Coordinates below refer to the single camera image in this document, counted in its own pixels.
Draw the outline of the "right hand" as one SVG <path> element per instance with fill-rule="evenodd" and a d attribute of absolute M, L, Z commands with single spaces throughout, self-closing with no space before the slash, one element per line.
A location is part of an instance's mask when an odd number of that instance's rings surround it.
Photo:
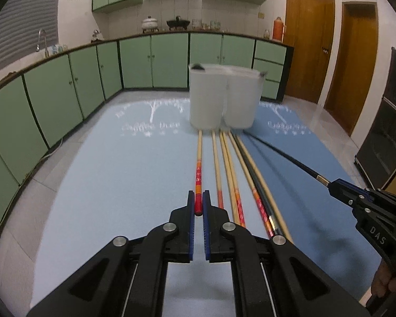
<path fill-rule="evenodd" d="M 373 277 L 371 295 L 381 298 L 385 296 L 388 291 L 396 293 L 396 276 L 392 275 L 387 263 L 384 260 L 381 260 Z"/>

